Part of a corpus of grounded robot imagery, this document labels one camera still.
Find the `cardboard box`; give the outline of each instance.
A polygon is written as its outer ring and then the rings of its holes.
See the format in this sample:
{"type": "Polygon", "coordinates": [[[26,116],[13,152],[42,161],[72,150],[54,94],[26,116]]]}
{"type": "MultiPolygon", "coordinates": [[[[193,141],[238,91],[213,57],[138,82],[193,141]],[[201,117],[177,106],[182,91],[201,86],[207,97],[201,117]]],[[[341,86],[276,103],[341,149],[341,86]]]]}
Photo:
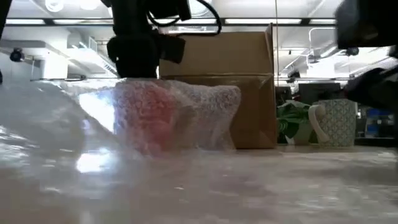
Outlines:
{"type": "Polygon", "coordinates": [[[237,149],[277,145],[272,25],[265,32],[186,36],[181,64],[161,61],[160,76],[195,85],[236,85],[242,102],[231,125],[237,149]]]}

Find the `mug handle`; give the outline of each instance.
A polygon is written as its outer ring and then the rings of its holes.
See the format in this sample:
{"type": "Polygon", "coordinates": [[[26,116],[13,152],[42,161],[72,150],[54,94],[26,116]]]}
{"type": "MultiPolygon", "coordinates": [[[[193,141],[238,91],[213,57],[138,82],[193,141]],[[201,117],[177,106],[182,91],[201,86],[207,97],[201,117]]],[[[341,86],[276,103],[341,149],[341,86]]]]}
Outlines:
{"type": "Polygon", "coordinates": [[[327,142],[330,140],[329,136],[322,130],[321,126],[319,125],[318,117],[324,117],[326,115],[326,109],[323,105],[312,105],[310,109],[308,109],[308,118],[314,129],[315,133],[318,136],[319,143],[327,142]]]}

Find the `green plant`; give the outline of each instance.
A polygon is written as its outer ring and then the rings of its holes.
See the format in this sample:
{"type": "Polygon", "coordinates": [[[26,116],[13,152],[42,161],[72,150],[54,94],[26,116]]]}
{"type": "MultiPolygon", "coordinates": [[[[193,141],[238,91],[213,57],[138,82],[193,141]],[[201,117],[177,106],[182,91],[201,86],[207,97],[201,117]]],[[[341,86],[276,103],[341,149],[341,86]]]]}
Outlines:
{"type": "Polygon", "coordinates": [[[308,109],[310,105],[294,100],[287,100],[277,107],[279,132],[293,138],[300,128],[300,124],[308,123],[308,109]]]}

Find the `black cable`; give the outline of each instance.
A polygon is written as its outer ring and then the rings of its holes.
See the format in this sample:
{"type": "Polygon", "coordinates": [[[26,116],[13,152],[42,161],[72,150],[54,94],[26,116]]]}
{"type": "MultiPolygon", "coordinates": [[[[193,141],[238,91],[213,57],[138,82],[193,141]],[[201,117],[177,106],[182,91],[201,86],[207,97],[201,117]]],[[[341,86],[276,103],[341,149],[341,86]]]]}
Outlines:
{"type": "MultiPolygon", "coordinates": [[[[221,30],[222,30],[222,28],[223,28],[223,25],[222,25],[221,17],[220,17],[220,15],[217,13],[216,9],[215,9],[211,4],[209,4],[208,2],[206,2],[205,0],[197,0],[197,1],[200,2],[202,5],[204,5],[204,6],[214,15],[214,17],[215,17],[215,19],[216,19],[217,27],[218,27],[218,28],[217,28],[217,31],[214,32],[214,33],[204,33],[204,34],[201,34],[201,33],[189,33],[189,32],[187,32],[187,33],[178,34],[177,37],[180,37],[180,36],[182,36],[182,35],[216,36],[216,35],[218,35],[218,34],[221,33],[221,30]]],[[[174,20],[171,21],[171,22],[168,22],[168,23],[166,23],[166,24],[161,24],[161,23],[159,23],[159,22],[157,22],[157,21],[155,20],[155,18],[152,16],[152,14],[151,14],[149,11],[147,11],[147,16],[148,16],[148,19],[150,20],[150,22],[153,23],[153,25],[155,25],[155,26],[157,26],[157,27],[169,27],[169,26],[174,26],[174,25],[180,20],[180,18],[176,18],[176,19],[174,19],[174,20]]]]}

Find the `mug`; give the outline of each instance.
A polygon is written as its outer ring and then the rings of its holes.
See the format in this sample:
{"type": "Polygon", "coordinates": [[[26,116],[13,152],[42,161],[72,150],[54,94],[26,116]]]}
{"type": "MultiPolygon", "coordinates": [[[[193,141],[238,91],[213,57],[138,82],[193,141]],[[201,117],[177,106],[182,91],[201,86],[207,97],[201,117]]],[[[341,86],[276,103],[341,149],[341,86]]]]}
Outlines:
{"type": "Polygon", "coordinates": [[[321,146],[354,146],[355,102],[347,99],[321,100],[310,107],[308,118],[321,146]]]}

